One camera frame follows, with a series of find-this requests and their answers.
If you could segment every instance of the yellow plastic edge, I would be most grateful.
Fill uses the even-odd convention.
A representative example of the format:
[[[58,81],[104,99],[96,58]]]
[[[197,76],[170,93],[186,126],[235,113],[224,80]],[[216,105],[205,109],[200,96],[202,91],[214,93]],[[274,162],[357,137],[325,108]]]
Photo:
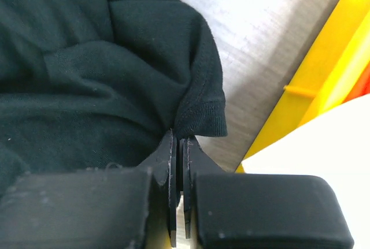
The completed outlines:
[[[245,158],[343,102],[367,64],[369,9],[370,0],[338,2]]]

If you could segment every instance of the red object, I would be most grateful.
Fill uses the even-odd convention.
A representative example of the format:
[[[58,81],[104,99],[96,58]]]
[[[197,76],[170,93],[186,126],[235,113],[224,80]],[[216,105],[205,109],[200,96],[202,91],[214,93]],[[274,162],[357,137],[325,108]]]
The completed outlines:
[[[363,71],[344,103],[366,94],[370,94],[370,64]]]

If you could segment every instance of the garment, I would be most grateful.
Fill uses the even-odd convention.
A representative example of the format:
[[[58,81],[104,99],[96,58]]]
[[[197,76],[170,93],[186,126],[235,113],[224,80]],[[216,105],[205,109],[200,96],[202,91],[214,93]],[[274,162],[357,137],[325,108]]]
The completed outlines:
[[[170,128],[226,134],[212,34],[179,0],[0,0],[0,13],[0,194],[25,171],[136,166]]]

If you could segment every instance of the white object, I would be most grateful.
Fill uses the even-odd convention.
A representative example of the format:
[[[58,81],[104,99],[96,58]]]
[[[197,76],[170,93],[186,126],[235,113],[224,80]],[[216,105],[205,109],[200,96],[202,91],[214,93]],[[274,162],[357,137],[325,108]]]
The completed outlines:
[[[340,105],[242,162],[246,173],[307,174],[333,188],[355,241],[370,248],[370,95]]]

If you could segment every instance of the yellow container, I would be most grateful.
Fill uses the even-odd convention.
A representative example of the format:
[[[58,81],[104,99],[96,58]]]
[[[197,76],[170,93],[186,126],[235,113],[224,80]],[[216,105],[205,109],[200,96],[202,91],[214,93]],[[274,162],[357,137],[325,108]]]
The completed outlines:
[[[370,0],[340,0],[245,158],[340,105],[369,61]]]

